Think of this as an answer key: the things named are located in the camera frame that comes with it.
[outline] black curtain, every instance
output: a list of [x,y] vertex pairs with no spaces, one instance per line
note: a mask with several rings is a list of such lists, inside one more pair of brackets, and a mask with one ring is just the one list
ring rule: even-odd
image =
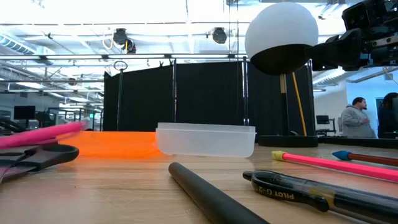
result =
[[243,125],[241,62],[177,65],[177,122]]
[[160,67],[123,75],[121,131],[155,131],[172,122],[173,68]]
[[104,131],[116,131],[118,127],[119,75],[104,74]]
[[[307,135],[311,136],[315,134],[312,74],[308,72],[306,66],[300,68],[295,74]],[[288,74],[286,79],[289,128],[291,131],[303,135],[293,76]],[[249,125],[256,127],[257,135],[283,135],[279,76],[262,73],[248,63],[248,89]]]

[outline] desk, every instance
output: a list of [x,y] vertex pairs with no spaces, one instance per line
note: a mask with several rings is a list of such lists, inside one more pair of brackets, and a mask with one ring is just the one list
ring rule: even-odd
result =
[[[321,144],[315,149],[256,147],[248,159],[162,156],[141,160],[77,160],[0,185],[2,224],[132,224],[209,223],[171,178],[168,166],[177,161],[270,223],[354,223],[333,212],[273,200],[255,193],[242,172],[269,169],[287,175],[398,197],[397,184],[316,167],[273,161],[271,151],[335,159],[349,150],[398,157],[396,149],[371,149]],[[377,164],[373,166],[388,167]]]

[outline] pen clip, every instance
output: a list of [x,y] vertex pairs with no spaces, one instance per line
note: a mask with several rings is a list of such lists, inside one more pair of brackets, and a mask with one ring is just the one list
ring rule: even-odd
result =
[[266,197],[288,202],[305,203],[321,212],[327,212],[329,210],[329,204],[323,197],[268,183],[259,180],[255,175],[252,176],[251,183],[257,193]]

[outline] person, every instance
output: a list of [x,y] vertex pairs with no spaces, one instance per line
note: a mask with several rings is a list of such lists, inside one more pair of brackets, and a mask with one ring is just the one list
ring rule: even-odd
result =
[[363,110],[367,109],[366,100],[357,97],[341,114],[343,135],[349,138],[376,138],[370,120]]
[[398,93],[387,94],[379,107],[377,117],[379,118],[379,130],[377,135],[379,138],[394,139],[395,136],[392,134],[394,131],[398,131],[398,122],[396,120],[395,112],[392,109],[392,99],[397,98]]

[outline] blue pencil tip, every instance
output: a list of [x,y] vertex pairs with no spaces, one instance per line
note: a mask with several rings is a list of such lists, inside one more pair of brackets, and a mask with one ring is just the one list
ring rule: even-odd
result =
[[344,161],[350,160],[348,158],[348,154],[350,154],[350,152],[348,152],[348,151],[338,151],[338,152],[333,152],[332,154],[341,160],[344,160]]

